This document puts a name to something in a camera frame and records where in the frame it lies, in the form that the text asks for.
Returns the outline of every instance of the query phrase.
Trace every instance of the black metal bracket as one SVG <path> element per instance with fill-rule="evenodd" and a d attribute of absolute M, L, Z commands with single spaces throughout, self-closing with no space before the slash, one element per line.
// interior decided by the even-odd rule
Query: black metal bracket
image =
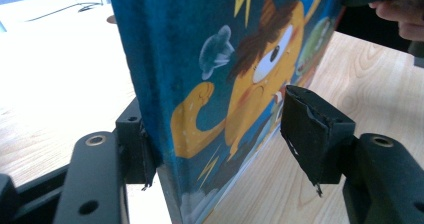
<path fill-rule="evenodd" d="M 18 188 L 0 174 L 0 223 L 127 223 L 125 184 L 149 187 L 155 173 L 134 99 L 112 133 L 76 143 L 69 165 Z"/>
<path fill-rule="evenodd" d="M 355 123 L 317 94 L 287 86 L 281 134 L 313 185 L 343 189 L 351 223 L 424 223 L 424 171 L 396 140 L 354 137 Z"/>

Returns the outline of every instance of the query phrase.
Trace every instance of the blue book cover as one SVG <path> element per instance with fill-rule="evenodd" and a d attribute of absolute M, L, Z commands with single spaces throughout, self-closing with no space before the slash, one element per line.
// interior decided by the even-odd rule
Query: blue book cover
<path fill-rule="evenodd" d="M 307 86 L 340 0 L 112 0 L 173 223 L 205 220 Z"/>

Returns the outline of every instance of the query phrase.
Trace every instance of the book spine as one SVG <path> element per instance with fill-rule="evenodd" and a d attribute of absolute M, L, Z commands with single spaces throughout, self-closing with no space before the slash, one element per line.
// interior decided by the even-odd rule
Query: book spine
<path fill-rule="evenodd" d="M 179 70 L 174 60 L 178 50 L 170 39 L 178 40 L 175 10 L 178 0 L 112 0 L 131 78 L 140 103 L 146 131 L 155 153 L 165 199 L 173 223 L 181 222 L 178 162 L 173 153 L 169 127 L 170 107 L 180 86 L 174 76 Z"/>

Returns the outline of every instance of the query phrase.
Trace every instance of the clamp jaw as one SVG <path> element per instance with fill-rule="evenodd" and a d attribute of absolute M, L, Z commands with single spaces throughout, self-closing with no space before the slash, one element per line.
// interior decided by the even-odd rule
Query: clamp jaw
<path fill-rule="evenodd" d="M 423 223 L 424 171 L 396 140 L 354 136 L 355 122 L 317 94 L 287 86 L 281 134 L 321 196 L 343 188 L 351 223 Z"/>

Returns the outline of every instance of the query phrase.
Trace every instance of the cartoon character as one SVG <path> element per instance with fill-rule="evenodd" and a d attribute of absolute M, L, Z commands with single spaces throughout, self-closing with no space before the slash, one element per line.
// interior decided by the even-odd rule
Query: cartoon character
<path fill-rule="evenodd" d="M 198 84 L 179 104 L 171 118 L 177 156 L 191 158 L 225 129 L 231 159 L 243 135 L 263 113 L 295 69 L 303 39 L 303 4 L 293 1 L 276 8 L 265 0 L 257 33 L 239 44 L 237 62 L 229 74 L 234 86 L 225 119 L 210 130 L 200 130 L 196 120 L 200 109 L 214 92 L 211 82 Z"/>

